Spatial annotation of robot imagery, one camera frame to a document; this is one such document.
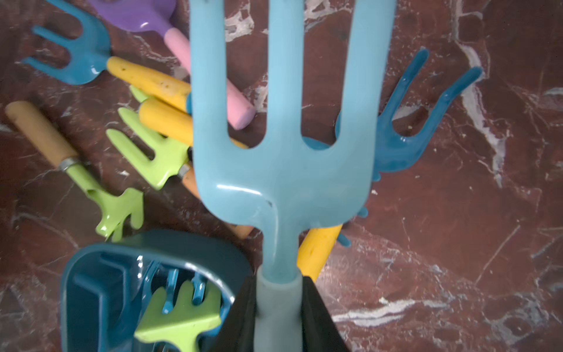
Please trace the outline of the teal claw rake yellow handle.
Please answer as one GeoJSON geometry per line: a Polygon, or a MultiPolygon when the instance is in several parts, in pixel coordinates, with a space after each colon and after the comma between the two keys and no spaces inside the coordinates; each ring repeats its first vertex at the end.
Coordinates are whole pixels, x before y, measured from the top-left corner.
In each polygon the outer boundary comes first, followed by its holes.
{"type": "MultiPolygon", "coordinates": [[[[397,83],[382,114],[377,118],[372,177],[374,182],[381,179],[382,173],[406,170],[420,159],[451,103],[464,89],[476,82],[483,72],[481,67],[473,67],[464,73],[441,94],[419,133],[414,136],[401,136],[394,130],[392,119],[428,57],[427,49],[422,49],[416,54],[397,83]]],[[[311,229],[307,233],[300,245],[297,261],[305,277],[310,277],[314,282],[318,279],[335,243],[350,246],[350,242],[341,234],[341,230],[340,224],[336,227],[311,229]]]]}

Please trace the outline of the green rake wooden handle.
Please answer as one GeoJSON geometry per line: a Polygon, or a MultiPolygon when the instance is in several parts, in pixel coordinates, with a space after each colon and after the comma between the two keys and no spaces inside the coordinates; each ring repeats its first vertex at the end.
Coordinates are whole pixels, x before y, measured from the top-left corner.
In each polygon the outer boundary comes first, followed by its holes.
{"type": "Polygon", "coordinates": [[[114,196],[87,171],[79,161],[79,154],[52,123],[27,101],[15,101],[5,108],[8,119],[36,149],[57,169],[65,172],[88,199],[101,210],[96,233],[113,242],[123,238],[126,220],[138,230],[145,220],[143,192],[128,188],[114,196]]]}

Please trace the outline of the light blue fork rake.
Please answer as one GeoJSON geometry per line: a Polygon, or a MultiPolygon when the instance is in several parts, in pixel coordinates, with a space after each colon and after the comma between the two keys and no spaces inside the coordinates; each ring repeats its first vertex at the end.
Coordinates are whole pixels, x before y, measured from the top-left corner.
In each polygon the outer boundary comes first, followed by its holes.
{"type": "Polygon", "coordinates": [[[265,136],[243,149],[228,134],[224,3],[190,3],[195,174],[205,207],[263,234],[254,351],[303,351],[299,236],[334,227],[364,206],[372,185],[376,115],[397,4],[357,1],[336,142],[302,132],[304,3],[271,1],[265,136]]]}

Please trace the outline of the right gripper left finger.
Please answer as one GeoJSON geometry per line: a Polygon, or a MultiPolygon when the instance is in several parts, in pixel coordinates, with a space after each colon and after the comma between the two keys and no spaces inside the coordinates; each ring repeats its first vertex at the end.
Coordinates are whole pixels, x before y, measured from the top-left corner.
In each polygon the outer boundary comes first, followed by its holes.
{"type": "Polygon", "coordinates": [[[257,277],[247,277],[211,351],[254,351],[257,277]]]}

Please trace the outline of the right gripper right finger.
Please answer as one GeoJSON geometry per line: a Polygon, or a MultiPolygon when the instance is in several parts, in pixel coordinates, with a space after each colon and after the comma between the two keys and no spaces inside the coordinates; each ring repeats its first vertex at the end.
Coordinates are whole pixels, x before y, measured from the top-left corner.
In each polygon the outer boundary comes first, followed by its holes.
{"type": "Polygon", "coordinates": [[[303,351],[350,350],[310,277],[303,277],[301,320],[303,351]]]}

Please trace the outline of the teal rake wooden handle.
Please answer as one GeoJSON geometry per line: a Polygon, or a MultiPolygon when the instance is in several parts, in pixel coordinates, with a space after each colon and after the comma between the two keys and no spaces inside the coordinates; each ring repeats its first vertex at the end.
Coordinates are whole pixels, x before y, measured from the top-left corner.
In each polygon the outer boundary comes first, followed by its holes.
{"type": "Polygon", "coordinates": [[[221,325],[221,291],[213,283],[208,284],[204,300],[197,306],[193,305],[193,294],[193,285],[183,283],[176,305],[164,314],[167,293],[160,287],[152,295],[134,337],[142,343],[166,342],[180,351],[198,351],[198,335],[221,325]]]}

